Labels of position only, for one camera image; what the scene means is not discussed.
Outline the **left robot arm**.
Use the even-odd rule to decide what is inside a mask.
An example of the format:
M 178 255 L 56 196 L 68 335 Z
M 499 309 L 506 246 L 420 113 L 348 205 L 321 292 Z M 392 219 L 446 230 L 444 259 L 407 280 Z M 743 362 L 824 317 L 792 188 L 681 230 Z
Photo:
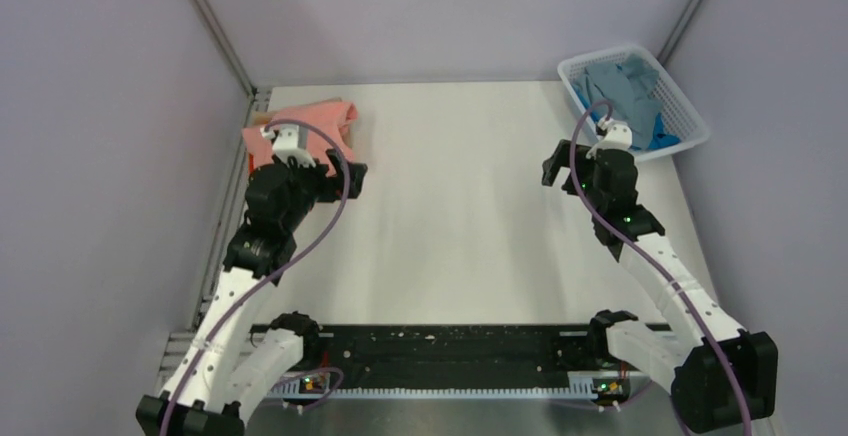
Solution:
M 334 150 L 328 163 L 294 158 L 252 171 L 241 225 L 230 240 L 207 313 L 182 361 L 156 395 L 141 398 L 135 418 L 146 435 L 242 435 L 271 387 L 293 367 L 319 360 L 317 324 L 300 313 L 280 326 L 245 360 L 239 358 L 256 316 L 280 279 L 329 235 L 340 216 L 305 249 L 294 233 L 319 203 L 343 209 L 359 196 L 368 171 Z

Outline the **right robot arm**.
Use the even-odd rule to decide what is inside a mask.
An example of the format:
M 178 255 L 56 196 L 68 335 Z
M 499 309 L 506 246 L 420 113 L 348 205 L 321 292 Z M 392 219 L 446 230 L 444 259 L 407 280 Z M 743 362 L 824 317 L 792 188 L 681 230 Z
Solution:
M 626 150 L 558 143 L 542 164 L 552 186 L 581 199 L 594 234 L 653 301 L 674 338 L 666 340 L 630 312 L 604 310 L 590 322 L 589 360 L 612 368 L 620 360 L 665 390 L 687 429 L 703 434 L 774 414 L 778 348 L 768 333 L 750 332 L 725 312 L 685 266 L 665 228 L 639 203 L 639 176 Z

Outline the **pink t shirt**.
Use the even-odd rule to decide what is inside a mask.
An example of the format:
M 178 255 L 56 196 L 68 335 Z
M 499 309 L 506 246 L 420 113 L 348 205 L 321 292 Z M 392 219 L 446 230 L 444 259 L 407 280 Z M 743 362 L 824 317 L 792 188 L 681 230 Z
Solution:
M 290 119 L 290 118 L 282 118 L 282 117 L 278 116 L 275 120 L 272 120 L 272 121 L 276 121 L 276 120 L 279 120 L 279 119 Z M 252 124 L 251 126 L 246 127 L 242 130 L 243 141 L 245 143 L 246 151 L 249 154 L 249 156 L 248 156 L 248 168 L 249 168 L 250 173 L 252 173 L 258 167 L 266 165 L 266 164 L 270 164 L 272 162 L 271 161 L 271 144 L 266 139 L 264 139 L 262 137 L 262 135 L 260 134 L 260 130 L 262 128 L 264 128 L 267 124 L 259 124 L 259 125 Z M 332 136 L 329 136 L 329 137 L 341 148 L 342 154 L 346 157 L 346 159 L 350 162 L 353 162 L 354 161 L 354 153 L 353 153 L 352 144 L 351 144 L 351 136 L 350 136 L 350 144 L 349 145 L 343 143 L 340 140 L 333 138 Z

